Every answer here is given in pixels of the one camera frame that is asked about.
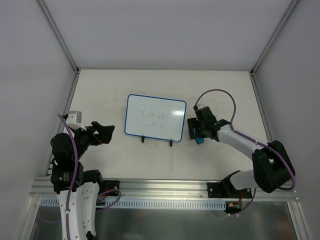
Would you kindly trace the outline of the blue whiteboard eraser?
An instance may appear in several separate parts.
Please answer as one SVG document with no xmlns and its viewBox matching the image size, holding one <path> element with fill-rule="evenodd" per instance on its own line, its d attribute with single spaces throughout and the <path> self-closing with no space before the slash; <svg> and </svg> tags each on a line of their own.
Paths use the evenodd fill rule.
<svg viewBox="0 0 320 240">
<path fill-rule="evenodd" d="M 195 138 L 195 141 L 196 141 L 196 143 L 197 143 L 198 145 L 200 145 L 200 144 L 202 144 L 202 143 L 204 142 L 204 139 L 201 138 L 201 137 L 196 137 L 196 138 Z"/>
</svg>

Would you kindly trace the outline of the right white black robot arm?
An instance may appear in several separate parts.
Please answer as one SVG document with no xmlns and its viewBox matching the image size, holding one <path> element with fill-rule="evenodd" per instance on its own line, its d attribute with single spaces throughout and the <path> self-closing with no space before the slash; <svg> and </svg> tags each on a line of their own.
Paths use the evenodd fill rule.
<svg viewBox="0 0 320 240">
<path fill-rule="evenodd" d="M 226 195 L 235 198 L 246 189 L 260 188 L 266 193 L 285 190 L 283 185 L 292 182 L 296 185 L 296 172 L 284 145 L 274 140 L 261 142 L 236 130 L 232 123 L 217 120 L 208 106 L 194 107 L 195 117 L 187 119 L 190 140 L 201 144 L 205 138 L 226 144 L 239 151 L 252 161 L 252 169 L 237 170 L 227 175 L 216 187 L 210 187 L 209 194 Z"/>
</svg>

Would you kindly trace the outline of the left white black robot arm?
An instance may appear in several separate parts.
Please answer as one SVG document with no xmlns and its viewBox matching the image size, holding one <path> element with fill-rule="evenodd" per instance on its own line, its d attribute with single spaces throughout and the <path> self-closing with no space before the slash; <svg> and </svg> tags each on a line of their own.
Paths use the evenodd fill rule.
<svg viewBox="0 0 320 240">
<path fill-rule="evenodd" d="M 51 139 L 50 181 L 59 202 L 62 239 L 96 240 L 96 202 L 105 184 L 99 170 L 84 170 L 80 158 L 90 146 L 109 144 L 115 126 L 93 121 L 90 126 L 72 129 L 63 119 L 66 132 Z"/>
</svg>

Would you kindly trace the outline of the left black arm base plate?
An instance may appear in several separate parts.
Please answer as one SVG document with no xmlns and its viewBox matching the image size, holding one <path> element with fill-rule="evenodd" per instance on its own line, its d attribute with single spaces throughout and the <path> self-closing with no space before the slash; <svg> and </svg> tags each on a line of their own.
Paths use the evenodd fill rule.
<svg viewBox="0 0 320 240">
<path fill-rule="evenodd" d="M 100 198 L 118 197 L 120 183 L 119 180 L 103 180 L 102 189 L 99 192 Z"/>
</svg>

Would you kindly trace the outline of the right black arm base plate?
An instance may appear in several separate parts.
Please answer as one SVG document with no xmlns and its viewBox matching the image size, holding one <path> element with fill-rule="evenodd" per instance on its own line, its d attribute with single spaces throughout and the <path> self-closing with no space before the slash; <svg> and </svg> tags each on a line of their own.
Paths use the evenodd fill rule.
<svg viewBox="0 0 320 240">
<path fill-rule="evenodd" d="M 207 183 L 207 194 L 208 198 L 223 198 L 223 199 L 243 199 L 252 198 L 253 194 L 251 190 L 235 189 L 231 183 L 221 182 L 208 182 Z"/>
</svg>

